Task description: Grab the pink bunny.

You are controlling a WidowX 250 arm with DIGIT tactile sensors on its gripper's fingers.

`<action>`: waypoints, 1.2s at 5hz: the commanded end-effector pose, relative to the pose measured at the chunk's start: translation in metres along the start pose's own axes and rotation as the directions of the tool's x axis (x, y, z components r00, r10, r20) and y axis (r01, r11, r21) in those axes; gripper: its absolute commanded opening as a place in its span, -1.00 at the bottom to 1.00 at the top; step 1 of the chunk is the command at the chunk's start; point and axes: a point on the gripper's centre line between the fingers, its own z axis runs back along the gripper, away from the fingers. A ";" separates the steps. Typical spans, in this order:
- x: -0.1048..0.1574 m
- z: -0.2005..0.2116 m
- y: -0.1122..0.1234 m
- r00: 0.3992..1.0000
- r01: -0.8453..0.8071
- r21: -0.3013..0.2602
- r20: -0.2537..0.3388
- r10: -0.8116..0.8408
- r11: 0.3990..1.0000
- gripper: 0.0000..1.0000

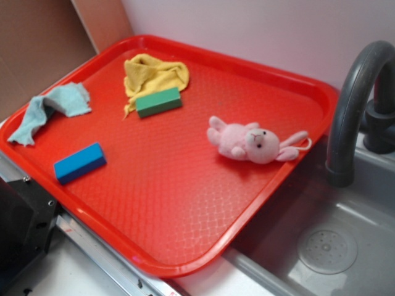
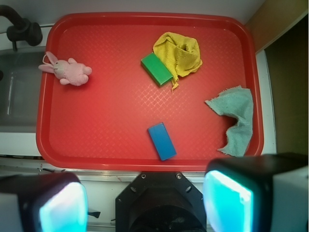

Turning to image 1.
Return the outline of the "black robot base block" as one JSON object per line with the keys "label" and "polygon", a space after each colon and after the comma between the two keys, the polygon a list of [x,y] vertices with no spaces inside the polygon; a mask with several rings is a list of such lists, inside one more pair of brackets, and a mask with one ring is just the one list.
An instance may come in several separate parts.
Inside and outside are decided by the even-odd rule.
{"label": "black robot base block", "polygon": [[36,181],[1,180],[1,269],[48,252],[59,204]]}

